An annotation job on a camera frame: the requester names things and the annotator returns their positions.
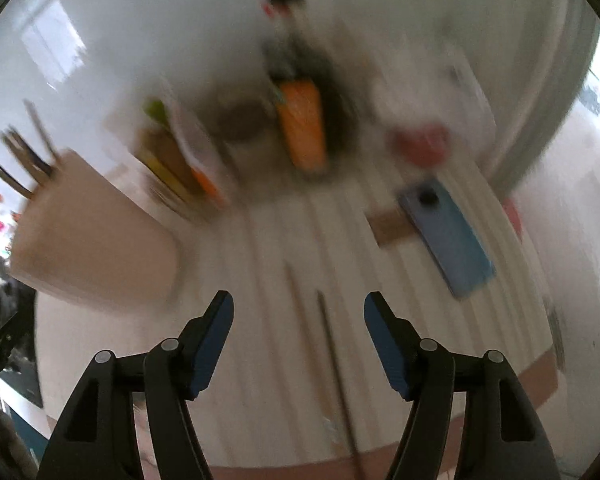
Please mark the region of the soy sauce bottle black cap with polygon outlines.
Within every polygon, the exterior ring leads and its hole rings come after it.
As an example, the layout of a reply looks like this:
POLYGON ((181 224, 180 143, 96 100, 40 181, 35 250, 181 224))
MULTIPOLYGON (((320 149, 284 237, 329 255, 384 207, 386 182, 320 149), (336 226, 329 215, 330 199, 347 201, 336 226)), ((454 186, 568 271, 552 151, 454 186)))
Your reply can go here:
POLYGON ((272 36, 262 42, 280 130, 292 166, 318 178, 346 150, 350 102, 336 66, 320 46, 306 15, 306 0, 264 0, 272 36))

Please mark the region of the blue smartphone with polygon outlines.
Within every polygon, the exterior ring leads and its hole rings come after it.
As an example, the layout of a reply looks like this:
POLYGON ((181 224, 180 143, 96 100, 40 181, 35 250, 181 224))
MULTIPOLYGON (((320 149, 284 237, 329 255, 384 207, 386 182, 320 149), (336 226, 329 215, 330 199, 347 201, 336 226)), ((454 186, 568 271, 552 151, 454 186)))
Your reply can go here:
POLYGON ((494 265, 460 206, 437 178, 398 194, 398 204, 413 223, 456 299, 464 299, 494 277, 494 265))

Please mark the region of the jar with brown lid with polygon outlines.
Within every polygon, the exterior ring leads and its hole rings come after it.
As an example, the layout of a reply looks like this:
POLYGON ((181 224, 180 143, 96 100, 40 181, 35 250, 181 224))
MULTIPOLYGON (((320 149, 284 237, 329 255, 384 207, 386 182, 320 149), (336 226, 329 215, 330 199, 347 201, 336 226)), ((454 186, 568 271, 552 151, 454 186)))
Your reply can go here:
POLYGON ((273 105, 253 93, 219 96, 209 120, 212 136, 226 143, 249 142, 274 126, 273 105))

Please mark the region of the white orange paper packet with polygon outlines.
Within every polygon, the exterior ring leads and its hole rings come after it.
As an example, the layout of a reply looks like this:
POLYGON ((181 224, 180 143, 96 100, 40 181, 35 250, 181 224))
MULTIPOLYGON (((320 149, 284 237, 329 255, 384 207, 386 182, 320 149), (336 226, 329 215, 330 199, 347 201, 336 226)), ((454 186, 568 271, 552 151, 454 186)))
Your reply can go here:
POLYGON ((230 202, 230 187, 220 154, 199 118, 171 91, 164 96, 171 131, 186 164, 204 194, 224 208, 230 202))

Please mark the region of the beige round utensil holder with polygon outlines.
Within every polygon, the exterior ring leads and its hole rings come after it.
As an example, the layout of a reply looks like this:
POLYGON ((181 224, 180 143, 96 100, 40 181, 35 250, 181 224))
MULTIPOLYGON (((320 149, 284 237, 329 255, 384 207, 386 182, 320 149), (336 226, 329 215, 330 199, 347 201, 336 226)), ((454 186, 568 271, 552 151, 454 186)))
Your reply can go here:
POLYGON ((66 151, 12 239, 12 276, 97 310, 165 304, 178 277, 172 233, 80 155, 66 151))

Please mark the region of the clear plastic bag red contents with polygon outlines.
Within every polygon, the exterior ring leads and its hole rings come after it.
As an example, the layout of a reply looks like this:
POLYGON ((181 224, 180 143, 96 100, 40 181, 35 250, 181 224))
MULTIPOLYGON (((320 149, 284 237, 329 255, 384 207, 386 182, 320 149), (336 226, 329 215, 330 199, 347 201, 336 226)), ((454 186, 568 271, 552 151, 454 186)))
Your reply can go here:
POLYGON ((455 44, 401 44, 378 60, 370 104, 379 121, 414 138, 441 127, 478 158, 495 141, 496 121, 465 53, 455 44))

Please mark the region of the small brown card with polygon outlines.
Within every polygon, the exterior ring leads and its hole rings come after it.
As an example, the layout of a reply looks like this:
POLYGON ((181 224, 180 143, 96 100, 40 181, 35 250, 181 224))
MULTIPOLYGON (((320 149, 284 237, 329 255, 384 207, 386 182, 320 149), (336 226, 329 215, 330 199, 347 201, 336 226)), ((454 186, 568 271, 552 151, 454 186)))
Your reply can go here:
POLYGON ((366 220, 379 247, 400 243, 417 234, 413 222, 400 208, 370 212, 366 220))

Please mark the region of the dark chopstick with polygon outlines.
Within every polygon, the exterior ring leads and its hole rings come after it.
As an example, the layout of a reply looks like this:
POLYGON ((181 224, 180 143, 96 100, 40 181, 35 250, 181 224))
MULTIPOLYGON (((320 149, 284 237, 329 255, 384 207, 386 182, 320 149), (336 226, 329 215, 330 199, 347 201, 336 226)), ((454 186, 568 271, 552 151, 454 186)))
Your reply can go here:
POLYGON ((362 463, 360 450, 358 449, 358 439, 356 438, 353 419, 351 416, 350 406, 347 398, 346 387, 344 386, 343 377, 341 374, 340 363, 338 359, 336 342, 332 326, 326 306, 326 298, 324 292, 318 290, 316 292, 316 300, 318 310, 320 310, 321 323, 324 330, 326 346, 329 355, 330 368, 334 375, 334 381, 337 391, 337 399, 340 415, 342 418, 344 437, 346 438, 347 448, 350 452, 350 459, 353 467, 353 478, 355 480, 365 480, 366 474, 362 463))

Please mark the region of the wooden chopstick printed tip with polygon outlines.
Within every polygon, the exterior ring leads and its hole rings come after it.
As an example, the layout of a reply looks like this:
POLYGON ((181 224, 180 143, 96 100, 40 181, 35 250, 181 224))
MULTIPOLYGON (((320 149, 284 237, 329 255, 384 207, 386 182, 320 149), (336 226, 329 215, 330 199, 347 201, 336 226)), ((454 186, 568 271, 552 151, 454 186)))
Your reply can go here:
POLYGON ((314 310, 306 305, 294 267, 288 261, 284 262, 284 271, 300 330, 300 356, 306 363, 308 382, 320 413, 329 451, 338 458, 348 456, 351 454, 351 447, 344 431, 348 413, 338 393, 338 366, 332 364, 334 354, 326 341, 327 323, 321 315, 317 300, 313 305, 314 310))

